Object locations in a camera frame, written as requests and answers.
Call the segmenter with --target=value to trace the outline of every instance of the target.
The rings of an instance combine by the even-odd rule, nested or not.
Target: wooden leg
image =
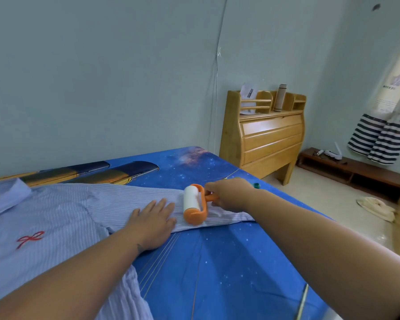
[[[296,160],[280,168],[276,173],[276,179],[278,179],[283,185],[288,184],[290,177],[292,176],[292,171],[295,167],[295,164]]]

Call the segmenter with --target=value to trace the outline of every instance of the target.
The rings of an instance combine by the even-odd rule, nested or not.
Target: person's left hand
[[[157,204],[151,201],[142,211],[133,210],[124,230],[136,237],[139,253],[160,247],[171,235],[176,218],[169,216],[175,209],[175,203],[165,205],[166,199],[163,198]]]

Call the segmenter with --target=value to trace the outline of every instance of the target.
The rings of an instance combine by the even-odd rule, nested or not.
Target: person's right arm
[[[245,211],[343,319],[400,316],[400,256],[244,179],[207,183],[225,210]]]

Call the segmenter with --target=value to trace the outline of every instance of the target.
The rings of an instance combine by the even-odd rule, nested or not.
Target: forearm
[[[118,231],[5,296],[0,319],[94,319],[138,253]]]
[[[264,190],[247,211],[344,319],[400,315],[400,257],[335,221]]]

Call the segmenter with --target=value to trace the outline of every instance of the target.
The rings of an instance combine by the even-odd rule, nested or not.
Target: white curtain
[[[348,147],[383,165],[394,164],[400,155],[400,57]]]

